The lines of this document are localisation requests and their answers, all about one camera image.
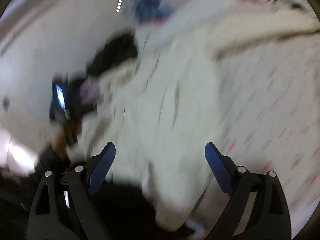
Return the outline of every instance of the black sleeve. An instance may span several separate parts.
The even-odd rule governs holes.
[[[17,201],[21,203],[25,210],[29,211],[43,174],[48,170],[51,170],[56,174],[64,173],[69,166],[70,160],[67,157],[65,161],[62,161],[54,153],[51,146],[48,146],[44,152],[39,155],[39,162],[36,165],[33,174],[23,178],[20,185],[11,180],[7,180],[4,181],[1,186],[6,192],[9,192],[17,198]]]

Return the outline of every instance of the white cloth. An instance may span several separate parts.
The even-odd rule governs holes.
[[[156,209],[157,223],[176,230],[208,184],[204,146],[212,141],[221,148],[225,135],[223,75],[215,57],[261,39],[319,28],[316,18],[299,11],[234,16],[176,38],[158,58],[125,64],[101,80],[112,99],[84,126],[85,152],[96,155],[108,141],[115,143],[107,177],[140,186]]]

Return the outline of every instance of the metal screw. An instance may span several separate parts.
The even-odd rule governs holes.
[[[247,169],[244,166],[239,166],[238,171],[241,173],[245,173],[247,171]]]
[[[46,177],[50,177],[52,175],[52,171],[46,171],[44,175]]]
[[[274,171],[269,171],[269,176],[274,178],[277,174]]]
[[[81,171],[83,171],[83,166],[77,166],[77,167],[75,168],[75,171],[76,171],[76,172],[81,172]]]

